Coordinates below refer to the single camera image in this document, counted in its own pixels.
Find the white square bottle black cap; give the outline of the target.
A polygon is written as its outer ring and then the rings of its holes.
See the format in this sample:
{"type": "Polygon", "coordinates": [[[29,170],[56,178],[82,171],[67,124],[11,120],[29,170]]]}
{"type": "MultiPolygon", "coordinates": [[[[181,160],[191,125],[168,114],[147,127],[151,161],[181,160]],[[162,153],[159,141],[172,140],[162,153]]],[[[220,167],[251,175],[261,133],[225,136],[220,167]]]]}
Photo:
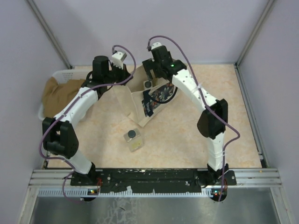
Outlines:
{"type": "Polygon", "coordinates": [[[144,90],[150,90],[153,87],[152,81],[144,81],[143,82],[144,90]]]}

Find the cream canvas tote bag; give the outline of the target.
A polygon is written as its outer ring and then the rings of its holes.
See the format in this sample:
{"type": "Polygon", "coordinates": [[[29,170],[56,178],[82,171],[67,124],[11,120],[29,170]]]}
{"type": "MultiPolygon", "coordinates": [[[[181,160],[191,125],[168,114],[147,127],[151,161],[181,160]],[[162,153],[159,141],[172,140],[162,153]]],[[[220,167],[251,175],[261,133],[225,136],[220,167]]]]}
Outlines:
{"type": "Polygon", "coordinates": [[[147,80],[143,66],[139,66],[126,85],[113,88],[123,113],[141,127],[169,105],[178,92],[171,82],[163,78],[153,80],[153,87],[144,90],[143,82],[147,80]]]}

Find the clear square bottle black cap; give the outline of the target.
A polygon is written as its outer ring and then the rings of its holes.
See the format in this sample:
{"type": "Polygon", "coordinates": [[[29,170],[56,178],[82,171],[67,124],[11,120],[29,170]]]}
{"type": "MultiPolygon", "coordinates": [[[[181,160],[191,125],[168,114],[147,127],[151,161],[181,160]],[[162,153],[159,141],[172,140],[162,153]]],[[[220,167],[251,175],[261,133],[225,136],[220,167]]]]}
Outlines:
{"type": "Polygon", "coordinates": [[[135,152],[136,150],[143,147],[143,138],[139,129],[135,128],[129,130],[123,135],[123,137],[131,152],[135,152]]]}

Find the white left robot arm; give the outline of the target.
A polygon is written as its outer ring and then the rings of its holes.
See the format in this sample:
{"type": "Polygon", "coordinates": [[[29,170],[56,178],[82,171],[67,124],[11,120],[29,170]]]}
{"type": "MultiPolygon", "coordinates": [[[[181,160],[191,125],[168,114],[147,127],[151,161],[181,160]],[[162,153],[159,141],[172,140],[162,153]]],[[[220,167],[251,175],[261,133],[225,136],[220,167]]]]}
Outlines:
{"type": "Polygon", "coordinates": [[[96,56],[93,69],[88,73],[76,96],[53,118],[45,117],[42,122],[43,136],[39,150],[46,150],[53,157],[40,155],[46,160],[62,160],[87,185],[97,180],[94,164],[79,150],[75,127],[92,107],[111,87],[125,85],[133,75],[124,64],[126,53],[115,51],[111,58],[96,56]]]}

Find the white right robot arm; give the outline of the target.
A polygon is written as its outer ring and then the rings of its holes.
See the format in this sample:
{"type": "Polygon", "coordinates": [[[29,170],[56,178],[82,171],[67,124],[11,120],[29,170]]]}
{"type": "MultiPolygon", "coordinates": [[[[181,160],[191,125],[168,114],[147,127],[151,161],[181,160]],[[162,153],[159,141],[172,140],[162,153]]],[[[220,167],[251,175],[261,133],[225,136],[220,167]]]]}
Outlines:
{"type": "Polygon", "coordinates": [[[197,107],[200,118],[197,128],[207,139],[207,171],[196,176],[200,186],[218,185],[225,180],[226,167],[222,161],[225,125],[219,121],[228,120],[228,103],[207,93],[195,82],[192,73],[180,60],[172,58],[170,51],[159,42],[147,47],[152,58],[143,61],[148,78],[163,78],[180,89],[197,107]]]}

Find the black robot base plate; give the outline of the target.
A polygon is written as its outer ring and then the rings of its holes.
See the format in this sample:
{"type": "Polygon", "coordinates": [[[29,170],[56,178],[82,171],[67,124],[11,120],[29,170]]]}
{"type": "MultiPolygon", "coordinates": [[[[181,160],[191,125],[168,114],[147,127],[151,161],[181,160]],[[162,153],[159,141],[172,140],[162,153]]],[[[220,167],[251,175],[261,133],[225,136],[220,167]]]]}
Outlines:
{"type": "Polygon", "coordinates": [[[170,169],[129,169],[129,168],[92,168],[84,175],[75,172],[71,176],[71,186],[95,186],[97,192],[121,192],[131,187],[134,193],[198,193],[202,189],[211,187],[220,190],[219,196],[212,199],[223,201],[227,196],[228,186],[237,184],[234,172],[226,168],[219,181],[214,185],[202,187],[196,176],[208,169],[197,168],[170,168],[170,169]]]}

